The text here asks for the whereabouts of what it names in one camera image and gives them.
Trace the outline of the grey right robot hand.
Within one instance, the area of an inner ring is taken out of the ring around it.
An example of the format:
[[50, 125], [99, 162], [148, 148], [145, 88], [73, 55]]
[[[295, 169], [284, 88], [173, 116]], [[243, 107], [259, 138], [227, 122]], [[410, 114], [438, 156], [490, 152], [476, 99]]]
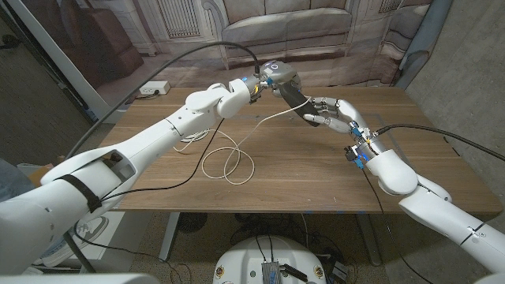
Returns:
[[344, 99], [316, 97], [311, 99], [311, 104], [318, 114], [304, 114], [306, 121], [326, 125], [337, 133], [349, 134], [354, 140], [355, 145], [345, 147], [348, 160], [363, 159], [366, 163], [387, 151], [351, 103]]

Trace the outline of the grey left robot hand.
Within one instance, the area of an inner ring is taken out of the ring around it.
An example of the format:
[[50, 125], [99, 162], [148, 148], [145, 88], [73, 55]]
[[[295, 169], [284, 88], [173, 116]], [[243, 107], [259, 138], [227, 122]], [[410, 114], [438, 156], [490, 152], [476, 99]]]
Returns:
[[298, 105], [301, 79], [291, 65], [277, 60], [266, 62], [256, 77], [259, 80], [255, 86], [257, 94], [270, 88], [274, 96], [283, 98], [290, 106]]

